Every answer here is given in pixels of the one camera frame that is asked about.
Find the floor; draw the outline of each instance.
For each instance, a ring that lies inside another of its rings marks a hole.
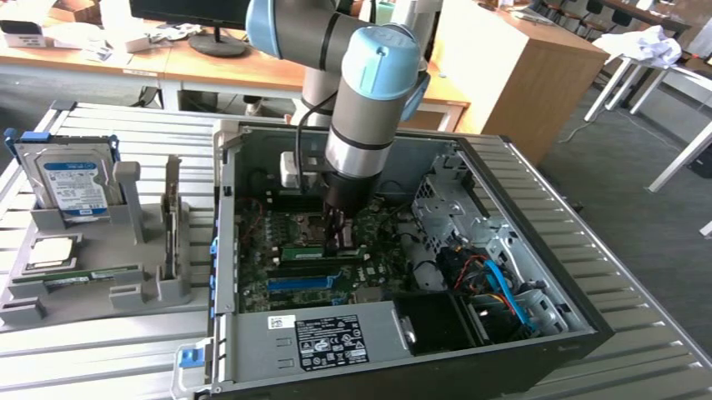
[[[32,129],[55,99],[130,105],[136,95],[123,87],[0,75],[0,131],[7,127]],[[596,95],[595,90],[587,94],[562,138],[583,124]],[[239,98],[230,103],[231,98],[221,96],[218,108],[230,105],[226,112],[239,113],[245,105]],[[279,108],[279,115],[290,105],[275,102],[269,106]],[[637,118],[636,123],[645,126]],[[672,142],[648,129],[645,132],[625,116],[607,112],[571,142],[553,146],[541,168],[562,194],[583,203],[583,217],[603,241],[712,353],[712,302],[707,302],[712,242],[697,232],[712,220],[712,181],[684,170],[660,193],[644,190],[679,152]],[[8,159],[0,151],[0,163]]]

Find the blue pcie slot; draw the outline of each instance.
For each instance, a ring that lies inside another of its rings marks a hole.
[[[334,281],[342,276],[338,275],[327,277],[310,277],[303,279],[274,279],[267,282],[267,290],[299,290],[299,289],[331,289]]]

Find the metal workbench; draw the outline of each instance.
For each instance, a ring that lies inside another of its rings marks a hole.
[[[39,123],[36,130],[56,134],[119,136],[123,160],[142,163],[143,203],[158,203],[168,154],[182,156],[195,300],[143,315],[0,334],[0,399],[170,398],[174,352],[200,340],[207,327],[210,132],[218,118],[237,117],[80,103],[71,112],[50,110]],[[498,137],[470,141],[616,330],[585,360],[554,371],[528,393],[508,398],[712,399],[707,355],[520,152]],[[0,177],[0,188],[3,287],[35,203],[15,162]],[[496,212],[494,204],[485,205]]]

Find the wooden cabinet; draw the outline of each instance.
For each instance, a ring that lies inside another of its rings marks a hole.
[[[509,136],[538,163],[608,56],[557,25],[444,2],[433,62],[470,102],[456,131]]]

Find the motherboard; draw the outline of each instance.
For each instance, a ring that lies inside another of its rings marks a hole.
[[[413,218],[408,208],[375,197],[339,236],[339,249],[326,254],[321,212],[269,209],[242,200],[241,312],[311,308],[382,301],[408,290],[412,266],[396,225]]]

